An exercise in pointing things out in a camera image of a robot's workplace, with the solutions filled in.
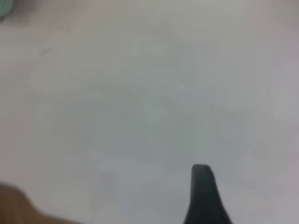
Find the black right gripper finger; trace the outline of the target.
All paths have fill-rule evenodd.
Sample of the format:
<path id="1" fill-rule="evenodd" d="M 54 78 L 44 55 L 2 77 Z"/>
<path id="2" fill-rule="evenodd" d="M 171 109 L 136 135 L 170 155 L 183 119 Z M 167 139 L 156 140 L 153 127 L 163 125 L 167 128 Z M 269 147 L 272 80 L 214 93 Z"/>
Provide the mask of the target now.
<path id="1" fill-rule="evenodd" d="M 208 165 L 195 164 L 192 167 L 190 204 L 184 223 L 232 224 Z"/>

